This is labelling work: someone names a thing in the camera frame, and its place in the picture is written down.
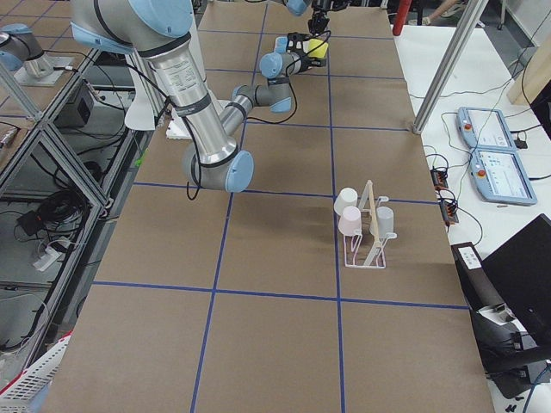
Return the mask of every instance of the yellow object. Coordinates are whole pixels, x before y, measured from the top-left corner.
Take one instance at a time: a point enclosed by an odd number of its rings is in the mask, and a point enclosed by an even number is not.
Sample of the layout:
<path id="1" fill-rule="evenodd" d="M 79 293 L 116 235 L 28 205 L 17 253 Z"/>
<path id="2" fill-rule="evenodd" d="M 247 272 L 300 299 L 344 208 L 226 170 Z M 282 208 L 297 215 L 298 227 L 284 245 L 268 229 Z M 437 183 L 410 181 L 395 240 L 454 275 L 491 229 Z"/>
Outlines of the yellow object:
<path id="1" fill-rule="evenodd" d="M 308 52 L 308 56 L 311 58 L 323 59 L 327 54 L 327 48 L 329 48 L 329 44 L 324 43 L 323 40 L 310 39 L 308 42 L 308 50 L 312 50 L 312 52 Z"/>

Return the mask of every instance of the computer monitor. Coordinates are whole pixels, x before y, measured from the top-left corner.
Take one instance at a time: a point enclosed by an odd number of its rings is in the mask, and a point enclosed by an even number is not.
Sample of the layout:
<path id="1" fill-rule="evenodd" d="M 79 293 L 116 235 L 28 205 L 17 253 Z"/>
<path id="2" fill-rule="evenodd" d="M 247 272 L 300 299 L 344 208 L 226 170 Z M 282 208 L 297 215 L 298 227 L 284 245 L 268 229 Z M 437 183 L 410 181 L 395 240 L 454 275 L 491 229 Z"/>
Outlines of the computer monitor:
<path id="1" fill-rule="evenodd" d="M 551 220 L 537 216 L 482 268 L 536 343 L 551 344 Z"/>

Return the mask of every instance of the black screen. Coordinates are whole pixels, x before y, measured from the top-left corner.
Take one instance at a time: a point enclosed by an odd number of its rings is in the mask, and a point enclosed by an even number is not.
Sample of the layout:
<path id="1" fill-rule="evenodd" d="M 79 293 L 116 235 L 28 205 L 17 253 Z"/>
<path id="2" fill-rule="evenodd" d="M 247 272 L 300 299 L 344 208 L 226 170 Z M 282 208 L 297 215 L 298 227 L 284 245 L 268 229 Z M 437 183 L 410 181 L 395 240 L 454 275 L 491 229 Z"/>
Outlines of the black screen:
<path id="1" fill-rule="evenodd" d="M 551 344 L 551 220 L 537 216 L 482 268 L 534 340 Z"/>

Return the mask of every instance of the red pole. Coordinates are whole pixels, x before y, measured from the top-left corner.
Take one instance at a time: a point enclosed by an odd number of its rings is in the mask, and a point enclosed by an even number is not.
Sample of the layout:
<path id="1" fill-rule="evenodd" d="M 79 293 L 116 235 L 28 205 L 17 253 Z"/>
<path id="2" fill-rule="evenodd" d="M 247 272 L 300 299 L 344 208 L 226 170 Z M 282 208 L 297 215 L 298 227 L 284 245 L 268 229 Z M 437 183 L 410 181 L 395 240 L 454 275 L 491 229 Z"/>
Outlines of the red pole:
<path id="1" fill-rule="evenodd" d="M 396 20 L 394 20 L 393 35 L 400 36 L 402 33 L 402 28 L 406 23 L 407 14 L 410 12 L 410 6 L 412 5 L 412 0 L 400 0 L 398 7 L 398 14 L 396 15 Z"/>

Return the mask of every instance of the white desk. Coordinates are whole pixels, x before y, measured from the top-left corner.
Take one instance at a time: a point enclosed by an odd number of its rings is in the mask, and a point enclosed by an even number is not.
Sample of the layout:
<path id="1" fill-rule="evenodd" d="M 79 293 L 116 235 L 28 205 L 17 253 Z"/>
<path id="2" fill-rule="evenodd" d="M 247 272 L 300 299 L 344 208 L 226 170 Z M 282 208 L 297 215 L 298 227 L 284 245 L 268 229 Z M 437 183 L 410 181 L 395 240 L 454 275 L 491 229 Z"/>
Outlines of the white desk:
<path id="1" fill-rule="evenodd" d="M 411 95 L 425 95 L 453 32 L 453 28 L 405 26 L 402 35 L 395 38 Z M 509 72 L 485 32 L 482 29 L 476 29 L 443 94 L 447 95 L 463 90 L 486 91 L 503 85 L 510 78 Z M 449 160 L 450 165 L 465 163 L 467 154 L 448 145 L 448 137 L 440 118 L 441 113 L 456 112 L 461 106 L 478 108 L 493 108 L 495 106 L 501 109 L 505 115 L 517 114 L 527 107 L 514 106 L 509 103 L 506 92 L 511 86 L 512 82 L 507 85 L 501 99 L 499 99 L 499 96 L 503 88 L 484 95 L 465 94 L 441 98 L 423 131 L 424 144 L 434 146 L 438 153 Z M 414 111 L 417 112 L 421 102 L 422 99 L 412 97 Z M 462 142 L 457 132 L 455 116 L 448 114 L 445 115 L 445 119 L 451 134 L 452 145 L 466 150 L 467 146 Z M 531 111 L 507 118 L 507 124 L 511 130 L 524 129 L 539 123 Z M 528 149 L 520 151 L 520 156 L 528 175 L 545 176 L 551 174 L 551 141 L 549 141 L 547 134 L 542 128 L 528 131 L 527 134 Z M 429 154 L 433 150 L 426 147 L 425 152 Z M 432 164 L 433 158 L 428 158 L 429 164 Z M 442 160 L 437 160 L 436 165 L 443 165 Z M 455 195 L 459 194 L 461 177 L 466 168 L 467 165 L 449 171 L 448 183 Z M 484 228 L 484 237 L 477 246 L 477 250 L 483 258 L 528 224 L 536 215 L 540 213 L 551 215 L 551 178 L 532 182 L 532 185 L 538 198 L 536 205 L 527 207 L 505 206 L 483 201 L 474 186 L 470 172 L 465 175 L 459 205 L 473 214 Z M 480 234 L 478 225 L 462 212 L 459 212 L 459 219 L 459 225 L 450 227 L 450 244 L 467 241 L 476 242 Z M 493 383 L 490 383 L 489 386 L 497 412 L 504 411 L 509 404 L 519 404 L 517 411 L 522 411 L 522 402 L 504 399 Z M 529 412 L 549 412 L 549 406 L 551 406 L 551 385 L 540 385 L 530 401 Z"/>

